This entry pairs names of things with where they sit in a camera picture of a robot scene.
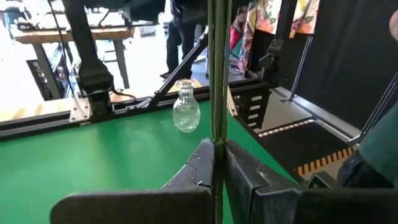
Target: black mat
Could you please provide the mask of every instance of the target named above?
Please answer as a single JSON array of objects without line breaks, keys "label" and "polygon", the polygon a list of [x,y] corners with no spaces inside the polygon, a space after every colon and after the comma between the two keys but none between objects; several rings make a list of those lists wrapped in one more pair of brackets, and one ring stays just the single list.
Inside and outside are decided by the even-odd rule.
[{"label": "black mat", "polygon": [[329,156],[334,162],[336,157],[341,159],[344,156],[342,150],[345,150],[346,155],[348,154],[346,150],[348,145],[312,121],[312,118],[272,130],[270,130],[271,133],[268,131],[268,134],[260,137],[261,144],[293,177],[297,176],[299,167],[304,168],[305,165],[308,172],[314,166],[317,168],[317,160],[319,160],[318,164],[322,158],[328,162]]}]

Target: person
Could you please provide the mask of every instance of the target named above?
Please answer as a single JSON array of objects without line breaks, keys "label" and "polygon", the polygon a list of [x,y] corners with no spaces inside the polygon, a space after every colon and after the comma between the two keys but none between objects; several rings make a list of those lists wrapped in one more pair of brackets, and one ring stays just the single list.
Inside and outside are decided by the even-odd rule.
[{"label": "person", "polygon": [[[182,22],[183,9],[179,6],[177,0],[170,0],[170,6],[173,19],[169,23],[169,36],[166,41],[168,70],[160,75],[164,79],[168,78],[179,65],[178,46],[181,45],[183,59],[192,50],[195,41],[195,29],[198,24],[196,21]],[[191,67],[192,65],[189,65],[183,71],[182,78],[191,78]]]},{"label": "person", "polygon": [[[389,28],[398,42],[398,11],[393,13]],[[344,161],[337,181],[351,188],[398,187],[397,102],[362,140],[359,150]]]}]

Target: table leg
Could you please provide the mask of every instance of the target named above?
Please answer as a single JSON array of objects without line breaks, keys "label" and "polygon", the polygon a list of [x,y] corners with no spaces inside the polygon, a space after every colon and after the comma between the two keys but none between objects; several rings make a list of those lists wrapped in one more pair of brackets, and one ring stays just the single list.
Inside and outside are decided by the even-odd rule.
[{"label": "table leg", "polygon": [[47,85],[49,86],[50,92],[53,96],[53,100],[63,98],[61,96],[60,90],[58,89],[57,81],[53,76],[50,62],[47,58],[47,55],[45,54],[43,46],[41,44],[33,44],[33,48],[35,50],[37,60],[39,61],[39,65],[43,70],[44,77],[47,79]]},{"label": "table leg", "polygon": [[124,88],[130,88],[129,77],[127,76],[126,59],[124,58],[124,46],[122,40],[114,40],[114,50],[116,52],[116,60],[120,70],[120,75],[123,79]]}]

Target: metal bracket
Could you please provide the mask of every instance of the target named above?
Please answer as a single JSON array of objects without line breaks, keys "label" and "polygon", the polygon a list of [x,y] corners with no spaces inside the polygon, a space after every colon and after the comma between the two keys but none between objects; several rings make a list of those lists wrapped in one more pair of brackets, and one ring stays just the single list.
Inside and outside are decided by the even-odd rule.
[{"label": "metal bracket", "polygon": [[73,107],[70,110],[69,122],[89,120],[90,111],[88,98],[79,98],[78,96],[73,96]]}]

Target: wooden table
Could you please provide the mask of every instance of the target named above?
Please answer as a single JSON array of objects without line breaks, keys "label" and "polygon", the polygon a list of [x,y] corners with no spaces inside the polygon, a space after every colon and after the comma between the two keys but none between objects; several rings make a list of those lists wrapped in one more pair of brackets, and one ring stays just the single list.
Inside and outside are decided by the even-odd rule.
[{"label": "wooden table", "polygon": [[[91,28],[93,40],[112,40],[116,52],[116,60],[120,69],[120,74],[123,79],[124,88],[128,89],[129,79],[127,76],[126,60],[124,58],[123,40],[132,36],[132,30],[128,27],[115,27],[115,28]],[[36,52],[37,60],[40,67],[47,79],[47,84],[54,97],[54,99],[61,99],[63,96],[57,87],[57,82],[53,76],[50,67],[49,58],[47,57],[42,44],[61,42],[60,35],[57,30],[33,30],[33,31],[20,31],[12,30],[15,40],[22,44],[32,44]],[[72,33],[62,31],[62,39],[65,43],[73,41]]]},{"label": "wooden table", "polygon": [[[202,87],[202,85],[196,81],[195,82],[195,88]],[[178,91],[178,88],[174,85],[170,90],[169,93]],[[140,94],[137,94],[134,92],[132,89],[127,89],[123,90],[123,93],[133,95],[137,98],[143,98],[147,96],[142,96]],[[122,102],[126,100],[130,100],[130,97],[128,96],[120,96],[120,95],[115,95],[111,94],[111,101],[114,103],[117,102]],[[70,111],[73,105],[73,98],[67,98],[67,99],[60,99],[60,100],[50,100],[43,102],[39,105],[34,105],[34,106],[28,106],[28,107],[22,107],[22,108],[16,108],[16,109],[11,109],[11,110],[0,110],[0,122],[4,121],[12,121],[15,119],[22,119],[22,118],[30,118],[33,116],[40,116],[40,115],[45,115],[45,114],[50,114],[50,113],[57,113],[57,112],[63,112],[63,111]]]}]

